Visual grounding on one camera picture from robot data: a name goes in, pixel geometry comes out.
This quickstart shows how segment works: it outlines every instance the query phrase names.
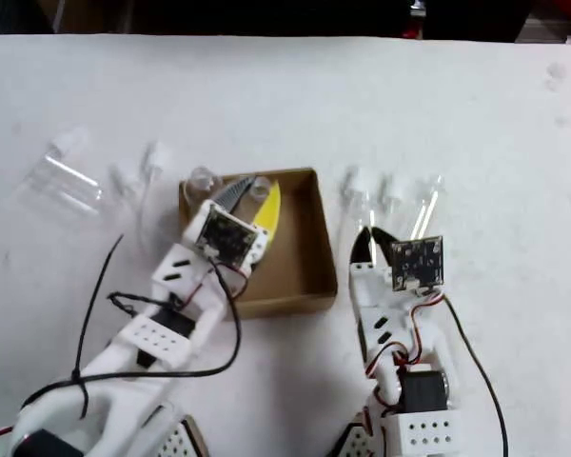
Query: cardboard box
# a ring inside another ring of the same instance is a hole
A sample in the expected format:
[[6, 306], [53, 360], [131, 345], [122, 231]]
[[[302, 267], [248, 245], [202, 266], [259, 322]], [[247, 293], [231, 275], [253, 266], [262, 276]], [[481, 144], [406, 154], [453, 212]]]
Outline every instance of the cardboard box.
[[[237, 300], [242, 318], [315, 312], [332, 306], [336, 270], [314, 169], [260, 171], [279, 182], [282, 201], [273, 242]], [[240, 175], [225, 176], [225, 183]], [[190, 218], [180, 183], [180, 226]]]

